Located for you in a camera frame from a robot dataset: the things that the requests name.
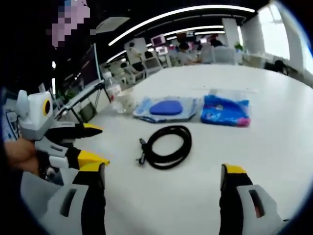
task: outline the plastic water bottle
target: plastic water bottle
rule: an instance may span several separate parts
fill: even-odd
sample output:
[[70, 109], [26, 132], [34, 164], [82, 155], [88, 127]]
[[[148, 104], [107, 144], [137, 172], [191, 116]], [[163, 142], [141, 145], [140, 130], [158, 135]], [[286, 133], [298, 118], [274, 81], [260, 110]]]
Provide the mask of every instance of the plastic water bottle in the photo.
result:
[[111, 99], [111, 101], [114, 101], [115, 97], [122, 91], [121, 86], [119, 83], [112, 77], [111, 72], [106, 72], [103, 74], [103, 77], [105, 79], [105, 88], [106, 91]]

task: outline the human hand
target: human hand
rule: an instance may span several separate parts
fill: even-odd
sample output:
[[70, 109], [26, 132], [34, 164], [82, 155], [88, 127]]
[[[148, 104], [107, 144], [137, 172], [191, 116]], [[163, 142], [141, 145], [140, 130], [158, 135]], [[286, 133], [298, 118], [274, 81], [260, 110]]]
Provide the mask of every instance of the human hand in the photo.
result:
[[8, 163], [12, 168], [21, 169], [38, 175], [38, 160], [33, 142], [23, 138], [16, 142], [4, 143]]

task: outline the black ceiling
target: black ceiling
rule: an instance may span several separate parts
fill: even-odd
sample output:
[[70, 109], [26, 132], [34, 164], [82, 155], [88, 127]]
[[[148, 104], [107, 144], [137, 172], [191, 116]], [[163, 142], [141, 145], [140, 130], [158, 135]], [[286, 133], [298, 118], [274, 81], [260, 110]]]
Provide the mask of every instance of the black ceiling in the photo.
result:
[[[89, 49], [92, 43], [97, 44], [98, 60], [100, 63], [123, 50], [124, 44], [136, 37], [145, 37], [149, 43], [151, 37], [160, 33], [203, 25], [221, 25], [221, 17], [202, 16], [208, 14], [228, 14], [246, 17], [246, 20], [253, 17], [255, 13], [228, 9], [207, 9], [195, 10], [175, 14], [154, 21], [145, 25], [129, 35], [125, 36], [111, 47], [109, 42], [131, 27], [160, 14], [197, 5], [225, 4], [252, 8], [258, 10], [268, 3], [268, 0], [87, 0], [90, 8], [90, 19], [86, 19], [84, 24], [78, 25], [77, 30], [73, 30], [71, 36], [66, 37], [64, 45], [56, 50], [51, 46], [49, 37], [46, 36], [53, 19], [57, 19], [58, 2], [62, 1], [47, 0], [43, 4], [37, 1], [31, 10], [25, 11], [28, 6], [25, 3], [18, 7], [11, 3], [10, 7], [15, 12], [15, 21], [19, 22], [8, 25], [7, 31], [8, 54], [11, 63], [8, 74], [10, 81], [17, 78], [22, 81], [14, 88], [22, 89], [23, 86], [37, 86], [42, 81], [49, 81], [52, 77], [63, 79], [71, 73], [79, 70], [79, 61]], [[105, 19], [112, 16], [124, 16], [130, 19], [113, 32], [101, 33], [90, 36], [90, 30], [96, 27]], [[240, 24], [243, 18], [234, 17]], [[51, 61], [56, 61], [57, 68], [52, 71]]]

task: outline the ceiling light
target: ceiling light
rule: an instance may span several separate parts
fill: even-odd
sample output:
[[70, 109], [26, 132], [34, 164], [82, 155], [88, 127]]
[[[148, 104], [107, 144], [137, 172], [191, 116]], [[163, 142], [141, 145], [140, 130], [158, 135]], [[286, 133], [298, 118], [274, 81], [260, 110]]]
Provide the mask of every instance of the ceiling light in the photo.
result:
[[173, 39], [176, 39], [177, 37], [176, 36], [174, 36], [174, 37], [169, 37], [169, 38], [167, 38], [166, 40], [168, 41], [168, 40], [173, 40]]
[[206, 32], [195, 33], [195, 35], [203, 35], [203, 34], [225, 34], [225, 31], [206, 31]]
[[176, 30], [173, 32], [165, 33], [164, 36], [168, 36], [168, 35], [176, 34], [176, 33], [183, 33], [183, 32], [192, 31], [192, 30], [198, 30], [198, 29], [208, 29], [208, 28], [224, 28], [224, 26], [212, 25], [212, 26], [198, 26], [198, 27], [192, 27], [192, 28], [185, 28], [185, 29], [180, 29], [180, 30]]
[[52, 94], [55, 95], [55, 78], [51, 79], [51, 83], [52, 83]]
[[115, 56], [112, 56], [110, 59], [107, 60], [107, 63], [114, 60], [116, 57], [120, 56], [121, 54], [124, 54], [126, 50], [121, 51], [120, 53], [116, 54]]
[[114, 40], [112, 40], [109, 43], [109, 46], [112, 46], [114, 43], [116, 43], [118, 40], [120, 40], [121, 38], [125, 37], [126, 35], [130, 34], [131, 32], [135, 31], [136, 29], [139, 29], [141, 27], [143, 27], [146, 24], [149, 24], [153, 21], [162, 19], [164, 17], [168, 17], [171, 15], [175, 15], [181, 12], [186, 12], [186, 11], [194, 11], [194, 10], [204, 10], [204, 9], [232, 9], [232, 10], [240, 10], [240, 11], [247, 11], [247, 12], [252, 12], [254, 13], [255, 10], [250, 9], [250, 8], [246, 8], [246, 7], [241, 7], [241, 6], [231, 6], [231, 5], [202, 5], [202, 6], [191, 6], [191, 7], [186, 7], [183, 9], [178, 9], [175, 11], [170, 11], [164, 14], [161, 14], [159, 16], [155, 16], [149, 20], [146, 20], [140, 24], [137, 24], [136, 26], [128, 29], [127, 31], [125, 31], [124, 33], [122, 33], [121, 35], [119, 35], [117, 38], [115, 38]]

